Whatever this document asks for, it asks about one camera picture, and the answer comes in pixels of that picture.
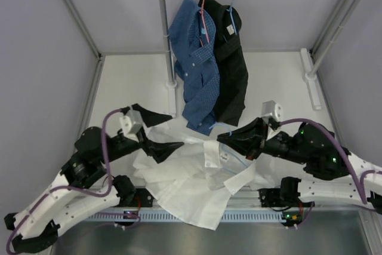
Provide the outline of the white shirt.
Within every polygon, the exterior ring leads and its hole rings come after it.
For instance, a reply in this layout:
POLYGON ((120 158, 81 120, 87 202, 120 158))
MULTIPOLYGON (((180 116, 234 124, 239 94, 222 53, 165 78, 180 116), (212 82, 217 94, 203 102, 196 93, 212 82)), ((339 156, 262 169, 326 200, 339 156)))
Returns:
POLYGON ((190 225, 216 230, 227 202, 244 186, 252 190, 275 187, 270 176, 262 176, 255 163, 216 140, 202 140, 175 131, 167 124, 152 127, 148 138, 158 143, 183 142, 164 162, 158 164, 139 152, 133 167, 134 177, 165 211, 190 225), (225 148, 243 160, 245 168, 225 148))

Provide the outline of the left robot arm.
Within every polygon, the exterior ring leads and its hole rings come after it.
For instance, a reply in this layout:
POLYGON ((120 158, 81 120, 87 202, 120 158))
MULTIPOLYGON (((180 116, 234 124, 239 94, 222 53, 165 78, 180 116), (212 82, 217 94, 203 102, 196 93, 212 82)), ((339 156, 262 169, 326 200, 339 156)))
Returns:
POLYGON ((113 176, 111 162, 142 150, 164 162, 183 142, 158 143, 145 129, 172 120, 139 104, 109 112, 101 127, 89 127, 75 142, 70 157, 47 189, 30 206, 9 213, 4 223, 11 235, 8 254, 36 254, 54 245, 70 228, 109 207, 127 207, 136 188, 126 175, 113 176))

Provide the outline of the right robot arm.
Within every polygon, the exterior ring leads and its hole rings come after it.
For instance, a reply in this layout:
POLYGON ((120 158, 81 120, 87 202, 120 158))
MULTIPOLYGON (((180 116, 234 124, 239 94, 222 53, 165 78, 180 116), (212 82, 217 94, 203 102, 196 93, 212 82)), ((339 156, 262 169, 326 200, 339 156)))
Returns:
POLYGON ((218 142, 227 145, 248 160, 266 154, 303 166, 313 180, 285 177, 278 200, 293 205, 298 199, 321 194, 319 180, 327 190, 340 190, 351 204, 381 213, 381 168, 360 159, 335 139, 323 125, 305 118, 277 122, 256 118, 235 131, 220 134, 218 142))

